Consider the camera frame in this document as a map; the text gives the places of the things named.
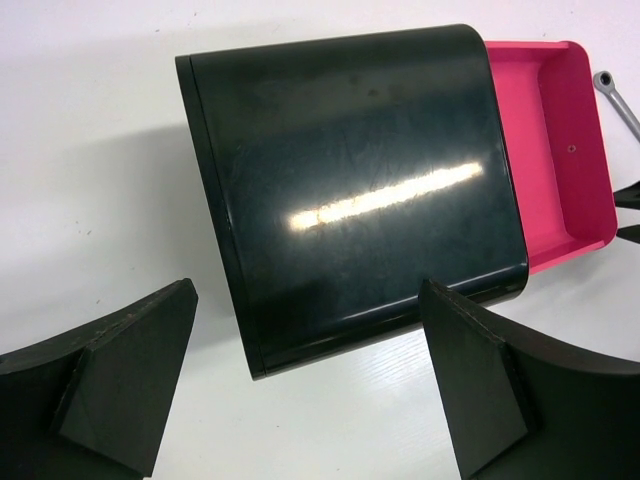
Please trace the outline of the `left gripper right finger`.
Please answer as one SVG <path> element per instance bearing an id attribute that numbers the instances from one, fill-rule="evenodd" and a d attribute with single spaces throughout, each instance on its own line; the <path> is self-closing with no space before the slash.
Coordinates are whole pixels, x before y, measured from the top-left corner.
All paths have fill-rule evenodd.
<path id="1" fill-rule="evenodd" d="M 428 280 L 420 314 L 464 479 L 636 479 L 639 364 Z"/>

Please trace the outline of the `pink top drawer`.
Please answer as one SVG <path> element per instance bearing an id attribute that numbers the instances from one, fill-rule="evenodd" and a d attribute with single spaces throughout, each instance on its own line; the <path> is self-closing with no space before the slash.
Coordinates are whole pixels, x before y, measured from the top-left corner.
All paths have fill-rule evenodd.
<path id="1" fill-rule="evenodd" d="M 486 47 L 530 272 L 607 246 L 618 219 L 587 52 L 570 41 Z"/>

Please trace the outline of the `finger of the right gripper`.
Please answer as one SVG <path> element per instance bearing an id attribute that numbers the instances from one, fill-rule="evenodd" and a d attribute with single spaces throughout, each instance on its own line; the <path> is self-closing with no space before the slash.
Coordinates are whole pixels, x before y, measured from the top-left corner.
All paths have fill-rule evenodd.
<path id="1" fill-rule="evenodd" d="M 640 242 L 640 225 L 636 224 L 619 228 L 617 230 L 617 237 L 630 242 Z"/>
<path id="2" fill-rule="evenodd" d="M 618 208 L 640 210 L 640 182 L 616 191 L 614 202 Z"/>

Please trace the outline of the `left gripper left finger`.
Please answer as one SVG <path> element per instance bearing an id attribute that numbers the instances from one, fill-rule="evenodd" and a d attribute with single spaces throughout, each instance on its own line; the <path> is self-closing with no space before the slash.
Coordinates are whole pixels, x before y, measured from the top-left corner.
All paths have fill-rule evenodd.
<path id="1" fill-rule="evenodd" d="M 150 478 L 197 304 L 185 278 L 2 354 L 2 478 Z"/>

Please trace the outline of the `black drawer cabinet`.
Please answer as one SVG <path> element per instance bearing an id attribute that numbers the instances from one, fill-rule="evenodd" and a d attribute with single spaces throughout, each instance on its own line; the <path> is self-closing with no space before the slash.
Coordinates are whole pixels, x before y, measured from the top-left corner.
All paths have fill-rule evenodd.
<path id="1" fill-rule="evenodd" d="M 464 24 L 178 56 L 250 375 L 420 326 L 433 280 L 529 277 L 486 45 Z"/>

